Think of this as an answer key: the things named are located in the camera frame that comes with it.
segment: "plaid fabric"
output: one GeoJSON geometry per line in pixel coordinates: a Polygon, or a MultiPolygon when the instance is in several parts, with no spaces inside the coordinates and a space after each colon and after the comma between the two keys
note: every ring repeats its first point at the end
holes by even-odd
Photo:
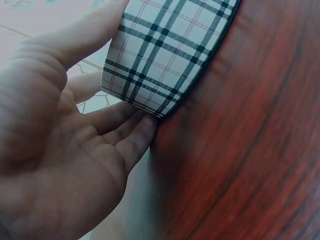
{"type": "Polygon", "coordinates": [[[113,38],[101,89],[157,117],[201,77],[240,0],[131,0],[113,38]]]}

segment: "wood grain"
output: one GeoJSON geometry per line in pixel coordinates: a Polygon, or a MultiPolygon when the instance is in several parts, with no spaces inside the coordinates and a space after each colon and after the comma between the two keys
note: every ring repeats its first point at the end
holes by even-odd
{"type": "Polygon", "coordinates": [[[320,239],[320,1],[242,0],[91,239],[320,239]]]}

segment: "tiled floor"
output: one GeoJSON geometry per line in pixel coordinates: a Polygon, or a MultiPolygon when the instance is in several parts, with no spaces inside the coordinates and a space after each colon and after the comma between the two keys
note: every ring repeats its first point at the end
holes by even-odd
{"type": "MultiPolygon", "coordinates": [[[[103,0],[0,0],[0,69],[24,38],[46,33],[71,23],[96,8],[103,0]]],[[[109,45],[90,55],[68,71],[68,76],[102,69],[109,45]]],[[[81,113],[89,113],[118,103],[103,92],[78,105],[81,113]]],[[[90,240],[90,234],[81,240],[90,240]]]]}

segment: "tile grout line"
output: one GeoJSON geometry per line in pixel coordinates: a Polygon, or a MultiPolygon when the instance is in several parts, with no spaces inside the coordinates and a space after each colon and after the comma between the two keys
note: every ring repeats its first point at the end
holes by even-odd
{"type": "MultiPolygon", "coordinates": [[[[18,30],[15,30],[15,29],[13,29],[13,28],[11,28],[11,27],[8,27],[8,26],[2,25],[2,24],[0,24],[0,27],[3,27],[3,28],[5,28],[5,29],[7,29],[7,30],[9,30],[9,31],[15,32],[15,33],[17,33],[17,34],[20,34],[20,35],[22,35],[22,36],[24,36],[24,37],[26,37],[26,38],[30,38],[30,37],[31,37],[30,35],[27,35],[27,34],[25,34],[25,33],[23,33],[23,32],[20,32],[20,31],[18,31],[18,30]]],[[[101,66],[99,66],[99,65],[97,65],[97,64],[95,64],[95,63],[93,63],[93,62],[90,62],[90,61],[88,61],[88,60],[86,60],[86,59],[81,60],[81,62],[84,62],[85,64],[88,64],[88,65],[90,65],[91,67],[94,67],[94,68],[96,68],[96,69],[98,69],[98,70],[102,70],[102,69],[103,69],[101,66]]]]}

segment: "plaid strap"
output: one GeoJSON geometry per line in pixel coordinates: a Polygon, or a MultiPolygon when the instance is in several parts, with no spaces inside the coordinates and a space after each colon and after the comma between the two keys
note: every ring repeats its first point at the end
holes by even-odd
{"type": "Polygon", "coordinates": [[[240,0],[131,0],[113,38],[101,89],[161,118],[204,73],[240,0]]]}

